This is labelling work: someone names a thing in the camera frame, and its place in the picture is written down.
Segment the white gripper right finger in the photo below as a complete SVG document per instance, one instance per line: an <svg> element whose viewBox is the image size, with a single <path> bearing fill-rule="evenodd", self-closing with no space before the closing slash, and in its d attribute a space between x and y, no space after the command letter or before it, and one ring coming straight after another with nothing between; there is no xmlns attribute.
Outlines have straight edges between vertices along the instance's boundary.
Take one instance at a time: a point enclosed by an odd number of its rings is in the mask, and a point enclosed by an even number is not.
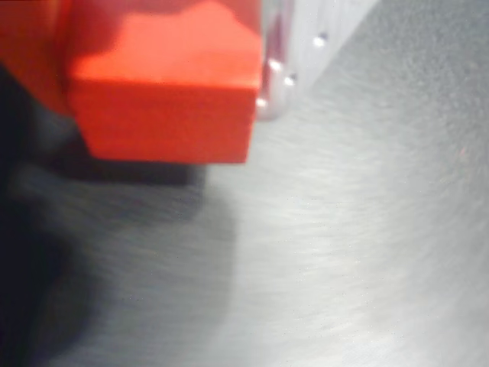
<svg viewBox="0 0 489 367"><path fill-rule="evenodd" d="M298 102L376 4L376 0L273 1L264 19L257 117L276 119Z"/></svg>

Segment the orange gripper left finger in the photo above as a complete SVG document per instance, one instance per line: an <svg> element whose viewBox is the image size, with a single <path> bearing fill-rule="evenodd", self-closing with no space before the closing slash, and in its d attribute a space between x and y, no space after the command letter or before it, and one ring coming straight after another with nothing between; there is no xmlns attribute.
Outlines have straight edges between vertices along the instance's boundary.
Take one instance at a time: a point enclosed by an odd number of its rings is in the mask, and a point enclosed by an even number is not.
<svg viewBox="0 0 489 367"><path fill-rule="evenodd" d="M70 1L2 1L1 64L38 102L70 115L63 54Z"/></svg>

